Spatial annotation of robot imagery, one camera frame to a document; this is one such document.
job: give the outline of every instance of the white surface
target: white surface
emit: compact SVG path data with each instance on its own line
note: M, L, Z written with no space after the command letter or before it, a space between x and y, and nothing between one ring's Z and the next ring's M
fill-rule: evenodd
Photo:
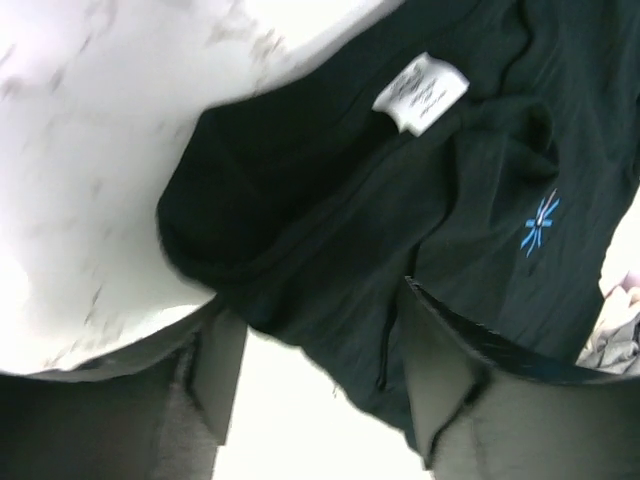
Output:
M251 334L214 480L430 480L403 435L356 411L296 349Z
M0 371L73 368L210 299L154 221L198 114L305 73L399 3L0 1Z
M618 285L640 287L640 192L620 221L602 265L602 294L610 295Z

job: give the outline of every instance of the black garment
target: black garment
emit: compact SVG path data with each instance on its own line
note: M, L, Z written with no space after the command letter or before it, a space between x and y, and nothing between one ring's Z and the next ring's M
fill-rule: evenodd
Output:
M306 78L202 115L159 204L167 255L409 440L406 274L574 361L638 185L639 21L637 0L409 0ZM425 51L471 86L415 138L371 106Z

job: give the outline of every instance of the white tag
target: white tag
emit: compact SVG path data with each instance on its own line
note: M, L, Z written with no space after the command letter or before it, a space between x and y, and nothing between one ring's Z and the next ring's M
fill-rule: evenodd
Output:
M469 81L453 65L423 53L378 95L373 110L387 113L401 132L419 137L468 88Z

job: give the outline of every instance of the embroidered logo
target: embroidered logo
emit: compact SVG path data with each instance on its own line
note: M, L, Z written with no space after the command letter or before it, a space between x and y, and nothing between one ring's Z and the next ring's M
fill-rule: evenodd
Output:
M554 190L549 199L543 198L538 207L538 213L535 218L530 218L526 221L525 227L530 231L527 237L522 241L520 250L527 250L527 258L533 253L536 248L542 247L542 230L553 226L553 220L551 214L554 212L558 205L560 205L560 199L556 197L557 190Z

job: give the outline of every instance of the gray cloth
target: gray cloth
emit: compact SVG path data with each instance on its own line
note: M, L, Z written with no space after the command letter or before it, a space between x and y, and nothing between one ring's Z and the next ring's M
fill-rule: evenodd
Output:
M600 332L578 365L617 375L640 375L640 315L618 330Z
M182 355L157 439L149 480L211 480L218 446L187 393L193 348Z

